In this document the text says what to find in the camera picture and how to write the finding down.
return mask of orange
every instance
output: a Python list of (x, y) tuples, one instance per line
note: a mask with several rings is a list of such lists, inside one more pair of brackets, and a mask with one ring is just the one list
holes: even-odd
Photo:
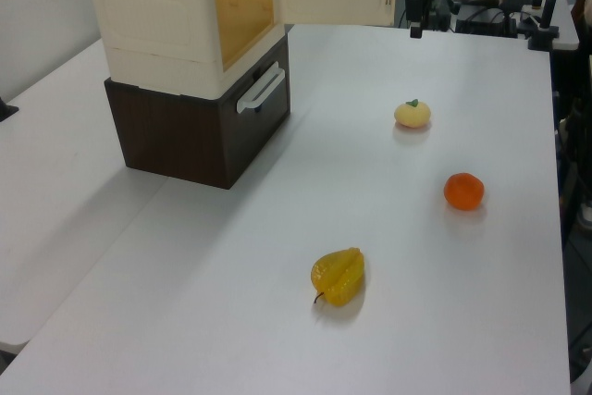
[(470, 173), (457, 173), (446, 181), (444, 197), (454, 208), (475, 210), (483, 199), (483, 182)]

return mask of pale yellow fruit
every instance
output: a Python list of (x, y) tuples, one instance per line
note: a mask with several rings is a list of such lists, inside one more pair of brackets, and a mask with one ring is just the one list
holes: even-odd
[(427, 125), (432, 112), (424, 102), (414, 100), (401, 104), (395, 110), (395, 120), (405, 127), (418, 129)]

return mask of table surface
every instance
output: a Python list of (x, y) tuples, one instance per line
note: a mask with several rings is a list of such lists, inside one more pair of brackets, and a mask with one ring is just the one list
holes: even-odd
[[(549, 56), (369, 27), (289, 39), (287, 123), (230, 191), (168, 179), (0, 393), (569, 393)], [(414, 98), (430, 127), (393, 126)], [(442, 195), (460, 171), (485, 183), (474, 212)], [(364, 290), (313, 304), (312, 264), (350, 246)]]
[(165, 179), (125, 167), (95, 43), (0, 123), (0, 350), (19, 352)]

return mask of white drawer handle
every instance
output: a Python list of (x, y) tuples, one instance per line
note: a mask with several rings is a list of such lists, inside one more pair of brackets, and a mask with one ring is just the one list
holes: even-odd
[(276, 62), (237, 102), (237, 112), (242, 113), (246, 108), (257, 108), (269, 94), (286, 78), (286, 71)]

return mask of fake fruit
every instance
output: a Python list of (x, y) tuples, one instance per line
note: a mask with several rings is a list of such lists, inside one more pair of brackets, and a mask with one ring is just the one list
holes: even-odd
[(326, 254), (314, 263), (311, 280), (317, 291), (314, 302), (324, 296), (330, 304), (345, 305), (364, 282), (364, 255), (355, 247)]
[(401, 104), (395, 110), (395, 120), (405, 127), (418, 129), (429, 122), (432, 112), (423, 102), (417, 99)]
[(459, 210), (476, 209), (481, 204), (484, 193), (483, 182), (470, 173), (452, 175), (444, 185), (444, 197)]

